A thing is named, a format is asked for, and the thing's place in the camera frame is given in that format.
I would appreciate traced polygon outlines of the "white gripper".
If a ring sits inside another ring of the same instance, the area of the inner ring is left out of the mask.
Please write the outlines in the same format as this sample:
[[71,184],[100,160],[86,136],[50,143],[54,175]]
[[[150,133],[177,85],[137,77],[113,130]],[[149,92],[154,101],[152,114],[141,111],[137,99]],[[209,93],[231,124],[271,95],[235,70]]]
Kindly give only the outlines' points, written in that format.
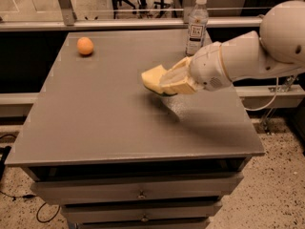
[[191,77],[161,84],[165,94],[195,94],[199,90],[217,91],[230,87],[232,81],[222,63],[221,44],[215,42],[201,48],[192,58],[184,57],[167,71],[168,77],[188,75]]

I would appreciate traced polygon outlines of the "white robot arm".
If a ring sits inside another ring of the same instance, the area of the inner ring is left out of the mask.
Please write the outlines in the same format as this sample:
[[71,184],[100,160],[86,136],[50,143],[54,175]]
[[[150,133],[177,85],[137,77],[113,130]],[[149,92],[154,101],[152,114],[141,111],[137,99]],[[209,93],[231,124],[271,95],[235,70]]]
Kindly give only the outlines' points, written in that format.
[[259,31],[214,42],[185,57],[163,74],[166,94],[216,91],[235,81],[303,73],[305,69],[305,2],[288,1],[269,10]]

